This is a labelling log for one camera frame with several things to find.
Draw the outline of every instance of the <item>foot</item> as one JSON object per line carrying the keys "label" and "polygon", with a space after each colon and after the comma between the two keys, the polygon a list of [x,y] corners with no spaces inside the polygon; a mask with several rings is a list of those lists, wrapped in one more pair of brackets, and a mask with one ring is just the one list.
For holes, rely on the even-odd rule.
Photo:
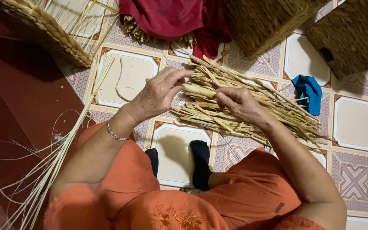
{"label": "foot", "polygon": [[190,147],[194,155],[195,169],[193,174],[193,185],[196,189],[207,191],[208,179],[212,172],[209,170],[209,149],[206,142],[193,140]]}
{"label": "foot", "polygon": [[147,149],[145,151],[146,155],[150,158],[151,169],[153,170],[153,175],[157,178],[158,172],[158,152],[156,149]]}

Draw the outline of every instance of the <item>dark red fabric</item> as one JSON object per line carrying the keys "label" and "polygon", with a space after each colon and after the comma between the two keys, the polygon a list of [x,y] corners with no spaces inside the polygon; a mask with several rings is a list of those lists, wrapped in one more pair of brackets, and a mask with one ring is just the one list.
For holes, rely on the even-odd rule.
{"label": "dark red fabric", "polygon": [[194,31],[193,55],[215,59],[221,42],[230,42],[219,0],[120,0],[121,15],[134,17],[147,34],[173,41]]}

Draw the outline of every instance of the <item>blue fabric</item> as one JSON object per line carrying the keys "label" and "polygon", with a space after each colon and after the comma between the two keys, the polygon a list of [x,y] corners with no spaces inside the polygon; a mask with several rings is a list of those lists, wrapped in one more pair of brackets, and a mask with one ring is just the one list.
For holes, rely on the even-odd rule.
{"label": "blue fabric", "polygon": [[319,116],[322,89],[313,76],[299,75],[292,80],[298,91],[299,98],[309,97],[297,101],[298,105],[304,105],[304,109],[312,115]]}

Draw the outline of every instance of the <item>woven storage box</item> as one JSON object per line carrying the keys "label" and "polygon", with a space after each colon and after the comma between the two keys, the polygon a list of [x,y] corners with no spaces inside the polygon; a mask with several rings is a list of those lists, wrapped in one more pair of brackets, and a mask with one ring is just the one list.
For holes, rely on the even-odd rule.
{"label": "woven storage box", "polygon": [[368,0],[346,0],[307,37],[337,78],[368,71]]}
{"label": "woven storage box", "polygon": [[36,42],[50,52],[59,52],[73,64],[90,67],[92,60],[80,45],[62,29],[48,13],[30,0],[0,0],[0,6],[13,18],[29,26],[27,40]]}
{"label": "woven storage box", "polygon": [[271,48],[330,0],[224,0],[228,28],[247,58]]}

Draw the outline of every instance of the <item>hand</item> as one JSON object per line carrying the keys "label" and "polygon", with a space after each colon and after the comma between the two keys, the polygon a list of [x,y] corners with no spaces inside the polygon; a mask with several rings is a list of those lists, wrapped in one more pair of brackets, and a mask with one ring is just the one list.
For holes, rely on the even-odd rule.
{"label": "hand", "polygon": [[181,83],[185,83],[184,77],[191,77],[192,74],[192,71],[166,67],[123,107],[136,124],[158,116],[170,109],[174,96],[183,89]]}
{"label": "hand", "polygon": [[274,118],[247,88],[222,87],[215,92],[218,106],[221,109],[227,107],[231,114],[242,122],[263,129]]}

